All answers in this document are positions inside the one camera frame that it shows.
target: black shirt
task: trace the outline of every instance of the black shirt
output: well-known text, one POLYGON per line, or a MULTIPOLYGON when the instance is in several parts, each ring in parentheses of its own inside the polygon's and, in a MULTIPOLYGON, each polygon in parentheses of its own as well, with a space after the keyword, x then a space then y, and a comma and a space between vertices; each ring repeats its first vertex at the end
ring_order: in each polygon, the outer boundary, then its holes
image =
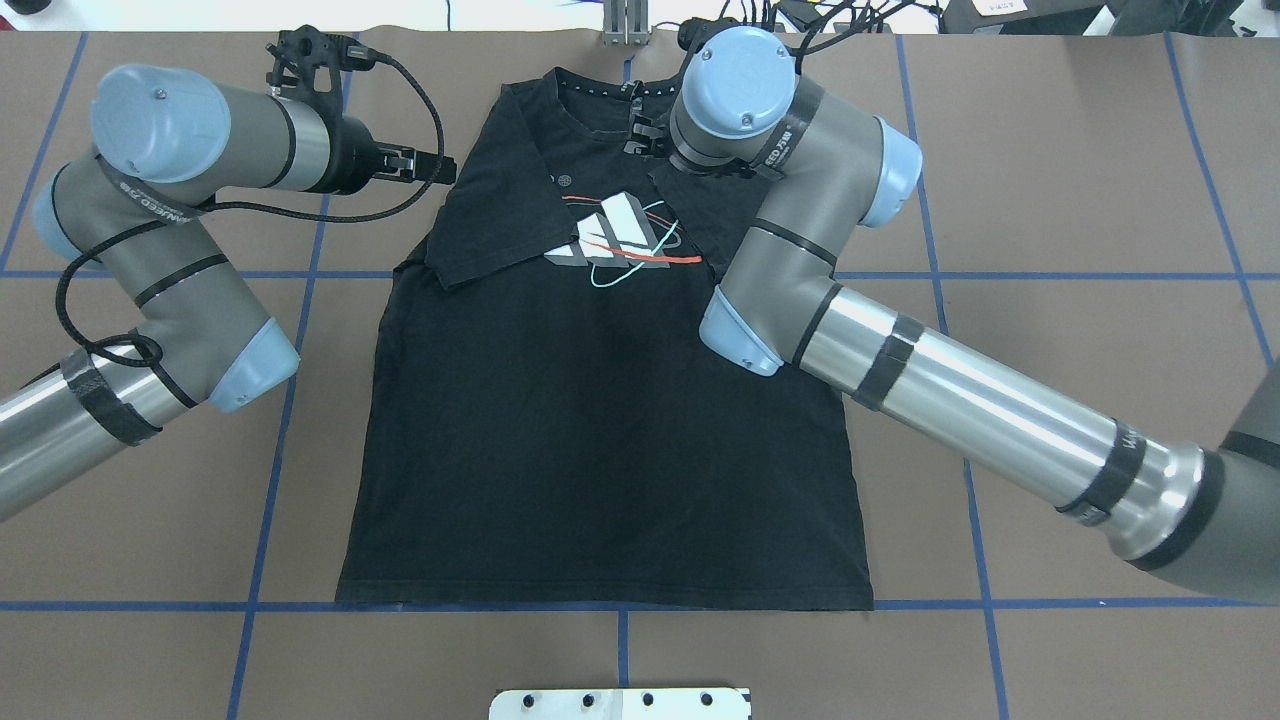
POLYGON ((870 607, 838 393, 698 338, 768 182, 625 155, 630 91, 504 86, 397 268, 339 602, 870 607), (622 192, 671 263, 543 256, 622 192))

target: blue joint cap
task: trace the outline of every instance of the blue joint cap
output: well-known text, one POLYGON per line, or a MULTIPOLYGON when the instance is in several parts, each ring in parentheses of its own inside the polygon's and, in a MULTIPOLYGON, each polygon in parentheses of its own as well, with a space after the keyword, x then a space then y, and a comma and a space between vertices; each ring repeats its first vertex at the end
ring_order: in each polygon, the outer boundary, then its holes
POLYGON ((232 113, 205 76, 183 68, 120 65, 102 76, 90 106, 106 161, 147 182, 188 181, 223 154, 232 113))
POLYGON ((270 318, 241 350, 209 400, 223 413, 234 413, 297 372, 298 351, 270 318))
MULTIPOLYGON (((54 176, 54 179, 49 181, 45 187, 40 190, 40 195, 36 196, 36 204, 31 206, 31 224, 36 228, 36 234, 40 240, 45 241, 45 245, 54 252, 67 258, 68 260, 74 260, 79 258, 81 250, 76 247, 72 238, 67 237, 67 231, 63 229, 63 224, 58 222, 58 210, 54 208, 54 183, 58 182, 58 176, 63 174, 67 165, 63 165, 54 176)), ((84 263, 84 268, 90 270, 105 270, 106 266, 97 260, 90 260, 84 263)))
POLYGON ((768 132, 796 91, 795 60, 781 40, 737 26, 707 41, 685 70, 681 96, 689 118, 716 137, 768 132))
POLYGON ((698 337, 721 357, 756 375, 769 377, 782 366, 782 357, 755 334, 721 292, 719 286, 716 287, 712 301, 703 313, 698 337))
POLYGON ((876 119, 881 123, 884 147, 876 197, 872 200, 870 209, 867 210, 867 217, 858 223, 868 228, 878 228, 897 215, 902 204, 915 190, 915 183, 920 179, 920 169, 924 167, 924 156, 920 155, 919 145, 890 127, 884 118, 877 117, 876 119))

